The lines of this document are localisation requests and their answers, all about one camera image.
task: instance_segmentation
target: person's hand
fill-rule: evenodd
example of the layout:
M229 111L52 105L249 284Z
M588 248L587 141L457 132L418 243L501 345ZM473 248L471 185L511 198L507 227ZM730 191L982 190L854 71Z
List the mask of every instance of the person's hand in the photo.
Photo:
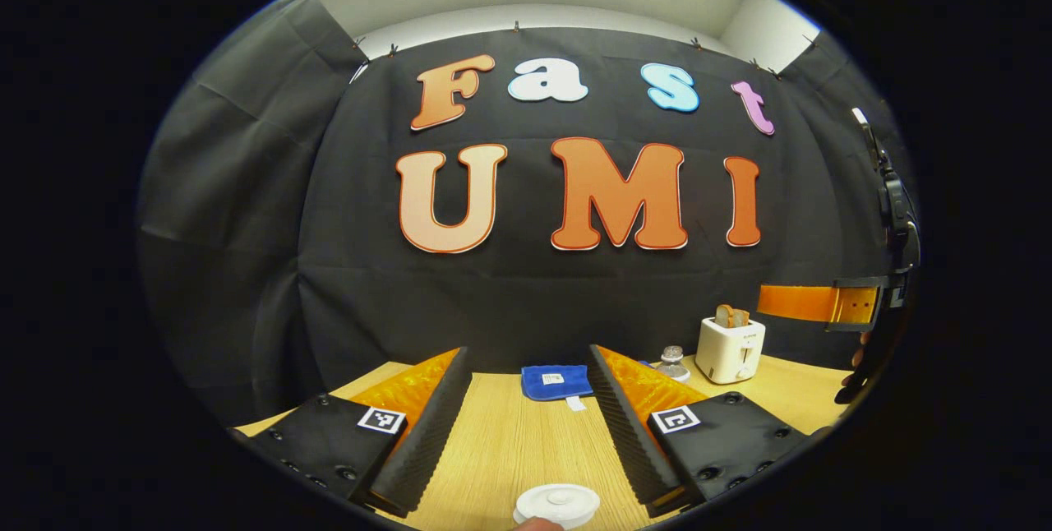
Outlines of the person's hand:
M869 336L871 336L872 333L873 332L863 332L862 336L858 339L858 341L861 341L862 343L862 348L858 348L858 350L855 351L855 354L851 358L851 367L853 367L853 369L856 369L858 365L862 365L862 354L866 350L866 345L869 343ZM844 381L841 382L841 385L847 386L849 383L851 383L851 376L852 374L849 374L848 376L844 377Z
M523 524L511 531L565 531L562 525L552 523L547 518L534 516L523 520Z

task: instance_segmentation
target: black bracket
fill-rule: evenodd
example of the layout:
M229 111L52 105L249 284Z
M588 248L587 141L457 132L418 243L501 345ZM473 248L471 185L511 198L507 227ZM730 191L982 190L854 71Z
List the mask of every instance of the black bracket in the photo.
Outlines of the black bracket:
M683 484L685 508L748 482L808 438L736 391L654 412L647 426Z
M405 427L401 412L321 393L255 436L234 436L302 484L364 506Z

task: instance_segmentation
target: orange letter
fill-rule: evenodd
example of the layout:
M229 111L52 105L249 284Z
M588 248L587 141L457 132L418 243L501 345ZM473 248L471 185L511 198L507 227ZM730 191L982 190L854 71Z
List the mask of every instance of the orange letter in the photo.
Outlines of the orange letter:
M734 247L755 246L760 243L756 227L756 176L760 168L745 157L727 157L724 167L730 175L734 198L734 219L727 230L727 243Z
M474 145L458 156L467 165L467 216L452 227L434 220L434 175L446 157L413 152L394 164L402 176L399 223L402 234L425 252L459 254L485 242L497 209L497 164L508 156L504 145Z
M635 217L643 211L643 227L635 243L646 250L676 250L687 245L680 221L680 164L683 152L671 145L646 145L635 159L628 179L593 138L560 138L553 156L563 160L566 193L563 227L552 232L551 245L560 250L590 250L600 234L591 227L591 205L613 245L623 246Z
M461 60L439 66L437 69L424 70L417 81L424 83L424 94L420 98L420 115L409 127L413 130L424 130L426 127L439 126L441 123L456 120L464 115L464 105L453 103L453 94L460 93L467 99L474 96L479 89L479 74L472 69L489 70L497 62L492 56L479 55L472 59ZM456 77L463 70L461 77Z

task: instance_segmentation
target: white wall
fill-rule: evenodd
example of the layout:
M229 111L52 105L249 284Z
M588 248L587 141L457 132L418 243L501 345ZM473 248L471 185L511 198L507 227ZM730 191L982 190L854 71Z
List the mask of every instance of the white wall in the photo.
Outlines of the white wall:
M740 59L781 72L818 36L817 25L782 0L743 0L720 37Z
M391 43L402 52L414 45L465 34L511 29L517 19L520 28L620 29L677 40L681 43L690 43L691 38L697 37L702 47L734 56L722 41L671 23L616 11L560 4L507 4L428 15L369 32L361 43L361 48L369 59L378 59L390 52Z

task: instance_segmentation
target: white lid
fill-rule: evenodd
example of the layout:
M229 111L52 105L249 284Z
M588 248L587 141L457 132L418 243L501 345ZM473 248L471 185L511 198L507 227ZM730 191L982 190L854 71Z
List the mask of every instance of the white lid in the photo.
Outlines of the white lid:
M523 492L511 514L515 524L540 516L569 530L588 523L599 510L599 494L584 486L548 484Z

